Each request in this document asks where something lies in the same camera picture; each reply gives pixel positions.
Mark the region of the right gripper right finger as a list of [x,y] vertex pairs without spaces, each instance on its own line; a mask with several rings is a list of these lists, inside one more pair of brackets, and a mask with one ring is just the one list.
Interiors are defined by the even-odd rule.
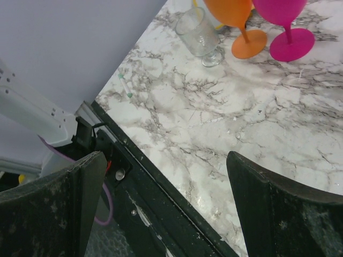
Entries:
[[342,256],[342,195],[231,151],[228,177],[249,256]]

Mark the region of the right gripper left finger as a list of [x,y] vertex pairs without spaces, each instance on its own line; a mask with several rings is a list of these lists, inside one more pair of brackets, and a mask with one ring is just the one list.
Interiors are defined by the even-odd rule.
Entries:
[[1,192],[1,256],[84,256],[106,168],[93,152]]

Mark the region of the magenta plastic wine glass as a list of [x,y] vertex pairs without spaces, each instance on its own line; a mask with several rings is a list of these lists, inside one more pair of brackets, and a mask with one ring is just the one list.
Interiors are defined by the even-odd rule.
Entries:
[[292,22],[306,6],[306,0],[255,0],[257,12],[268,22],[284,28],[270,45],[271,56],[291,62],[305,56],[314,46],[313,33],[305,28],[291,28]]

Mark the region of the clear wine glass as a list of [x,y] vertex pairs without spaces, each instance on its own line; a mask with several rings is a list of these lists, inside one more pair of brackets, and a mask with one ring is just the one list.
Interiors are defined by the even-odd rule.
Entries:
[[202,59],[203,66],[214,67],[223,61],[218,33],[203,8],[193,7],[183,13],[176,23],[175,32],[190,53]]

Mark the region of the orange plastic wine glass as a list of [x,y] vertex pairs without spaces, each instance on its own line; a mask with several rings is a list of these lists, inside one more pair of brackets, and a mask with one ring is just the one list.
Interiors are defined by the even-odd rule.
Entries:
[[267,43],[266,33],[259,29],[247,31],[245,28],[252,10],[251,0],[208,0],[204,3],[222,24],[241,31],[241,35],[232,44],[234,57],[248,59],[264,49]]

